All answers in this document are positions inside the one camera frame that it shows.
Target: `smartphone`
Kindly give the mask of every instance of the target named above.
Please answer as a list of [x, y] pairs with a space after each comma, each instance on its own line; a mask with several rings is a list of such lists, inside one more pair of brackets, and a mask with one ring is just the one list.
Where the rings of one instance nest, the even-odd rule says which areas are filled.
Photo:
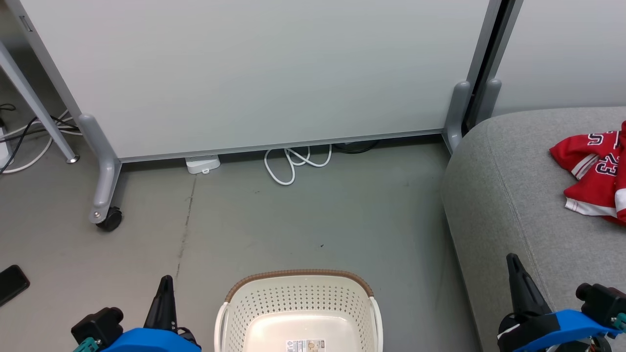
[[0, 306], [12, 300], [30, 285], [30, 281], [17, 265], [9, 266], [0, 272]]

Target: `gray fabric cushion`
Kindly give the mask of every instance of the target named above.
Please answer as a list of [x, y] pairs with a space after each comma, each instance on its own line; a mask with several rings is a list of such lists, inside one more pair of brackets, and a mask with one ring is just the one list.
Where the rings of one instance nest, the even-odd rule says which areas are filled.
[[[552, 309], [580, 309], [583, 282], [626, 291], [626, 227], [564, 208], [563, 190], [575, 179], [548, 153], [566, 137], [618, 130], [624, 120], [625, 107], [512, 113], [472, 129], [452, 156], [443, 202], [486, 352], [498, 351], [498, 325], [512, 310], [509, 252]], [[612, 345], [626, 351], [626, 338]]]

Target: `white cable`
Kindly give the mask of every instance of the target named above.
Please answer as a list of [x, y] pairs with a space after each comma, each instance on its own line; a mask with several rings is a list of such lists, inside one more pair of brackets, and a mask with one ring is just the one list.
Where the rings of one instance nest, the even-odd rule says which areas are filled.
[[11, 170], [5, 170], [2, 174], [4, 175], [5, 173], [16, 173], [22, 170], [25, 170], [31, 166], [33, 166], [33, 164], [35, 164], [36, 162], [39, 161], [39, 159], [41, 159], [41, 157], [43, 157], [43, 155], [48, 151], [48, 149], [50, 148], [50, 146], [52, 145], [52, 137], [50, 137], [50, 139], [48, 140], [48, 144], [46, 144], [45, 148], [43, 148], [43, 150], [41, 151], [41, 153], [39, 153], [39, 155], [37, 155], [36, 158], [33, 159], [33, 161], [27, 163], [24, 166], [20, 166], [18, 168], [12, 168]]
[[[65, 121], [70, 121], [73, 117], [68, 117], [68, 118], [66, 118], [66, 119], [63, 119], [63, 117], [64, 117], [67, 113], [68, 113], [68, 111], [67, 111], [67, 110], [65, 110], [65, 112], [61, 114], [61, 117], [59, 117], [59, 120], [61, 120], [61, 121], [63, 121], [63, 122], [65, 122]], [[33, 122], [33, 123], [31, 124], [31, 126], [32, 126], [32, 125], [34, 125], [35, 123], [41, 123], [41, 121], [35, 121], [35, 122]], [[7, 134], [5, 134], [4, 136], [2, 136], [2, 137], [0, 137], [0, 138], [4, 138], [4, 137], [6, 137], [6, 136], [13, 135], [13, 134], [15, 134], [15, 133], [17, 133], [17, 132], [19, 132], [19, 131], [23, 131], [25, 128], [26, 128], [26, 126], [24, 126], [24, 127], [20, 128], [20, 129], [18, 129], [18, 130], [15, 130], [15, 131], [13, 131], [13, 132], [11, 132], [11, 133], [7, 133]], [[64, 130], [62, 130], [62, 128], [71, 128], [71, 126], [66, 126], [66, 125], [64, 125], [64, 126], [58, 126], [58, 128], [59, 128], [59, 130], [60, 130], [61, 132], [63, 132], [63, 133], [67, 133], [67, 134], [70, 134], [70, 135], [77, 135], [77, 136], [82, 136], [82, 135], [83, 135], [82, 133], [79, 133], [79, 132], [70, 132], [70, 131], [64, 131]], [[4, 174], [8, 174], [8, 173], [16, 173], [16, 172], [20, 172], [20, 171], [22, 171], [22, 170], [26, 170], [27, 168], [29, 168], [29, 167], [33, 166], [36, 162], [38, 162], [38, 161], [39, 161], [39, 159], [41, 159], [41, 158], [43, 157], [43, 155], [44, 155], [44, 154], [48, 151], [48, 149], [50, 149], [50, 146], [51, 146], [51, 145], [52, 145], [52, 137], [50, 137], [50, 139], [48, 139], [48, 144], [46, 144], [46, 146], [43, 148], [43, 150], [41, 151], [41, 153], [39, 153], [39, 155], [37, 155], [37, 157], [35, 157], [32, 161], [30, 161], [30, 162], [29, 162], [29, 163], [27, 163], [26, 165], [20, 166], [20, 167], [18, 167], [18, 168], [12, 168], [11, 170], [5, 170], [5, 171], [3, 172], [3, 175], [4, 175]]]
[[[295, 150], [291, 149], [291, 148], [285, 148], [283, 149], [283, 151], [285, 152], [285, 156], [287, 157], [287, 161], [289, 162], [289, 167], [291, 168], [291, 180], [289, 180], [288, 182], [284, 182], [279, 180], [274, 173], [272, 172], [272, 169], [270, 168], [270, 165], [267, 164], [267, 156], [269, 155], [269, 153], [272, 151], [273, 149], [270, 149], [268, 151], [265, 152], [265, 156], [263, 157], [263, 162], [265, 163], [265, 168], [267, 169], [267, 172], [270, 174], [270, 176], [274, 179], [274, 181], [276, 181], [278, 184], [281, 184], [283, 186], [288, 186], [292, 183], [294, 183], [295, 181], [295, 168], [294, 166], [303, 166], [305, 163], [313, 166], [313, 167], [325, 167], [329, 161], [331, 161], [331, 155], [332, 155], [332, 145], [329, 144], [328, 145], [328, 157], [326, 158], [326, 161], [324, 163], [321, 164], [317, 164], [314, 162], [311, 162], [309, 160], [310, 156], [311, 156], [311, 148], [307, 147], [307, 157], [303, 157], [302, 155], [298, 154]], [[300, 160], [302, 160], [299, 163], [295, 163], [293, 160], [291, 160], [291, 154], [294, 154], [296, 157], [300, 158]]]

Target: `black wheel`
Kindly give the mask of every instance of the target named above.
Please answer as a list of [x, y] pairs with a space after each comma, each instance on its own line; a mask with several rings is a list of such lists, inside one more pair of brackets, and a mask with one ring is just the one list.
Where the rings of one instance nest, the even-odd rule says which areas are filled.
[[106, 214], [106, 218], [103, 222], [99, 222], [96, 224], [100, 229], [103, 229], [107, 232], [111, 232], [120, 225], [121, 223], [121, 210], [118, 207], [109, 207], [109, 212]]
[[611, 345], [608, 343], [607, 339], [603, 336], [598, 338], [593, 338], [595, 340], [595, 351], [598, 352], [611, 352]]

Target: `metal frame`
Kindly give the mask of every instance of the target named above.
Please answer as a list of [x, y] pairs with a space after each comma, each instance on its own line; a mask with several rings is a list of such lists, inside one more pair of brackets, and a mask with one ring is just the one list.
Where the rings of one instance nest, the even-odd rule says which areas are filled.
[[502, 56], [505, 53], [506, 45], [508, 44], [515, 21], [520, 13], [523, 0], [502, 0], [498, 1], [498, 10], [501, 6], [504, 6], [501, 10], [502, 19], [501, 22], [496, 24], [493, 21], [493, 25], [498, 25], [497, 28], [493, 28], [493, 43], [489, 48], [489, 52], [485, 53], [484, 67], [482, 67], [482, 75], [476, 82], [476, 91], [473, 99], [469, 103], [468, 111], [465, 116], [465, 121], [469, 128], [474, 127], [482, 121], [491, 117], [493, 109], [498, 99], [498, 93], [502, 82], [496, 78], [498, 67]]
[[33, 88], [26, 80], [26, 77], [24, 77], [24, 74], [19, 69], [2, 41], [0, 41], [0, 67], [2, 67], [11, 82], [13, 82], [13, 85], [18, 90], [19, 94], [21, 94], [24, 100], [26, 100], [26, 103], [30, 106], [37, 118], [39, 118], [41, 124], [44, 125], [48, 133], [50, 133], [54, 142], [59, 146], [63, 155], [67, 158], [67, 163], [77, 162], [80, 157], [75, 154], [72, 148], [68, 145], [68, 142], [59, 131], [56, 123], [50, 117], [50, 114], [41, 103], [41, 100], [37, 97], [37, 94], [33, 91]]
[[115, 154], [115, 151], [109, 144], [108, 140], [105, 137], [105, 134], [102, 132], [102, 129], [96, 121], [97, 117], [89, 115], [87, 111], [80, 110], [78, 104], [69, 92], [69, 89], [65, 84], [63, 78], [61, 77], [61, 74], [59, 73], [56, 65], [52, 61], [52, 58], [50, 57], [43, 42], [41, 41], [41, 38], [39, 37], [36, 28], [33, 26], [32, 21], [30, 21], [30, 19], [28, 18], [28, 15], [26, 14], [19, 0], [6, 0], [6, 2], [14, 16], [26, 27], [25, 34], [31, 47], [37, 54], [37, 57], [39, 58], [41, 64], [48, 73], [50, 80], [53, 82], [53, 85], [57, 89], [61, 99], [68, 107], [69, 112], [72, 114], [72, 116], [78, 116], [76, 122], [81, 128], [83, 134], [85, 135], [86, 141], [98, 158], [98, 164], [100, 166], [100, 176], [98, 178], [98, 184], [96, 186], [96, 192], [94, 195], [92, 210], [89, 215], [89, 220], [94, 224], [99, 224], [106, 219], [106, 215], [108, 213], [108, 209], [111, 205], [111, 200], [113, 198], [113, 193], [115, 191], [115, 186], [120, 175], [121, 165], [127, 162], [193, 157], [216, 153], [224, 154], [251, 152], [255, 150], [266, 150], [270, 148], [300, 147], [306, 145], [355, 142], [361, 140], [410, 137], [417, 135], [432, 135], [438, 133], [442, 133], [446, 145], [448, 146], [450, 152], [452, 152], [461, 140], [461, 126], [463, 123], [463, 118], [466, 115], [468, 105], [470, 103], [472, 88], [476, 84], [480, 84], [480, 82], [477, 82], [477, 79], [479, 78], [483, 58], [485, 57], [486, 50], [488, 49], [489, 39], [502, 0], [489, 1], [485, 20], [483, 21], [483, 26], [478, 37], [478, 42], [476, 44], [476, 49], [472, 62], [470, 64], [467, 79], [465, 81], [459, 82], [453, 88], [453, 94], [451, 97], [450, 106], [448, 108], [448, 114], [446, 116], [446, 122], [443, 129], [389, 133], [383, 135], [370, 135], [356, 138], [348, 137], [337, 138], [333, 140], [305, 141], [289, 144], [262, 145], [256, 147], [230, 148], [227, 150], [204, 150], [188, 153], [150, 155], [147, 157], [132, 157], [123, 159], [118, 158]]

